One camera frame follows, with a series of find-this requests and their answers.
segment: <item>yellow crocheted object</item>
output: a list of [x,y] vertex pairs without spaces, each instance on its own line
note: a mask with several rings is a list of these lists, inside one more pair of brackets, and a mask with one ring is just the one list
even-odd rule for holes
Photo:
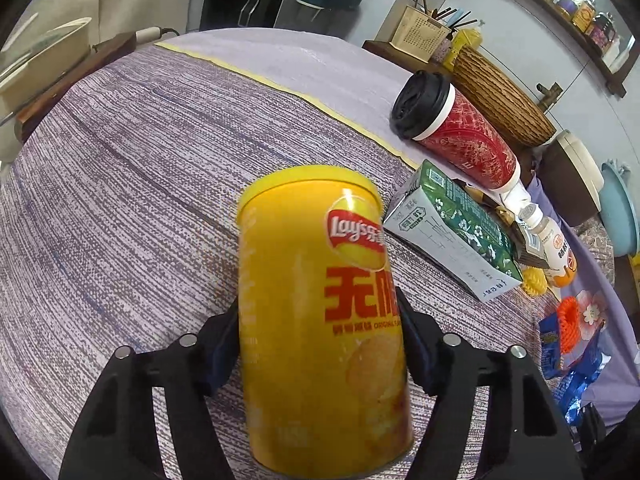
[[546,292],[546,277],[542,269],[527,267],[522,271],[522,289],[532,298]]

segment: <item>yellow lid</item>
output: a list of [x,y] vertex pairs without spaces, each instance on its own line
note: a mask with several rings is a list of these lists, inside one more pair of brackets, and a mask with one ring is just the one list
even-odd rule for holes
[[376,199],[380,213],[384,210],[385,206],[378,193],[378,188],[364,175],[338,166],[296,166],[268,174],[267,176],[259,178],[246,188],[238,200],[236,221],[239,220],[240,213],[242,209],[244,209],[244,206],[260,195],[260,193],[264,193],[274,187],[283,186],[284,184],[304,182],[306,180],[333,180],[334,182],[345,182],[354,186],[363,187]]

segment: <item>black cup lid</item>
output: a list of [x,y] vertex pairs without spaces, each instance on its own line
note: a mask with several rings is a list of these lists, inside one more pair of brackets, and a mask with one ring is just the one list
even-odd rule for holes
[[442,74],[416,72],[391,110],[391,129],[403,139],[417,137],[436,120],[448,95],[449,81]]

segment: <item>teal bowl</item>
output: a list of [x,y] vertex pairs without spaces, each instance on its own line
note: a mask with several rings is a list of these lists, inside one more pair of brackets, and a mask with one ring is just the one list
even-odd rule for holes
[[631,196],[611,164],[602,165],[604,186],[600,190],[600,217],[613,243],[614,256],[635,255],[640,251],[638,218]]

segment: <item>striped tablecloth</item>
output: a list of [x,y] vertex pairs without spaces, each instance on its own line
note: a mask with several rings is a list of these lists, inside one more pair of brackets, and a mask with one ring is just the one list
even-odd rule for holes
[[[56,478],[86,396],[113,350],[159,349],[236,295],[236,201],[252,181],[300,164],[368,176],[386,202],[412,170],[298,97],[159,47],[76,84],[34,133],[0,187],[0,402],[25,448]],[[552,300],[519,289],[481,304],[390,238],[394,280],[416,309],[474,345],[521,343]],[[414,384],[419,440],[433,400]],[[162,396],[158,433],[179,478]],[[253,462],[236,369],[210,403],[238,479]],[[461,478],[475,473],[480,391]],[[404,478],[412,453],[376,478]]]

